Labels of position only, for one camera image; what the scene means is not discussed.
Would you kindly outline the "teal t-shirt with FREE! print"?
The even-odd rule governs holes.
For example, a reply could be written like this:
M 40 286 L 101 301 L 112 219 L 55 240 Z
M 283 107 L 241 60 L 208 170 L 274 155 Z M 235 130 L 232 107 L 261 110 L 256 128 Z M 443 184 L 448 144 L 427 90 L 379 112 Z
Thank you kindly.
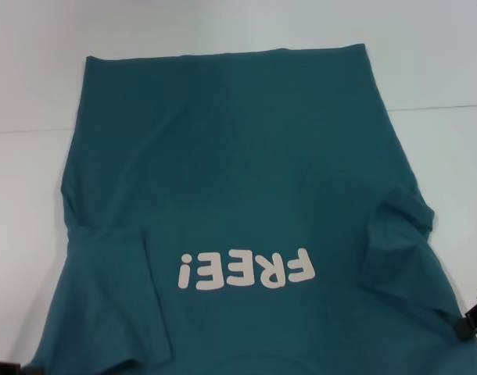
M 45 375 L 477 375 L 363 45 L 85 63 Z

